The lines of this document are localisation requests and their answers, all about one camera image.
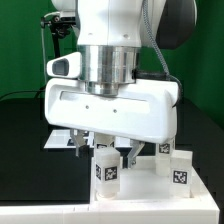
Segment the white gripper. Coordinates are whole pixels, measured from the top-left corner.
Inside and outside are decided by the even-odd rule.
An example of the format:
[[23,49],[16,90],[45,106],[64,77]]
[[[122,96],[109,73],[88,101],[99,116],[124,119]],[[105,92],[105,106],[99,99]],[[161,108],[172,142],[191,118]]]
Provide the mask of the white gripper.
[[47,73],[51,79],[45,90],[45,117],[52,125],[74,128],[70,137],[77,157],[88,156],[84,131],[133,139],[125,157],[128,169],[136,164],[144,142],[164,143],[176,135],[175,82],[138,79],[120,86],[115,97],[89,94],[78,80],[78,52],[49,61]]

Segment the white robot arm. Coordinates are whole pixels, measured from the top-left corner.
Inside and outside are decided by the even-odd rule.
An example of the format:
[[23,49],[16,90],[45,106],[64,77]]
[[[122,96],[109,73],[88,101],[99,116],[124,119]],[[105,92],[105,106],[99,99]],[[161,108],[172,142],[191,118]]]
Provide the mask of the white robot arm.
[[171,143],[177,131],[180,85],[168,71],[138,68],[139,53],[180,46],[196,25],[195,0],[52,0],[77,35],[77,50],[47,64],[49,123],[69,128],[78,149],[94,135],[94,160],[116,167],[114,141],[128,138],[133,162],[145,143]]

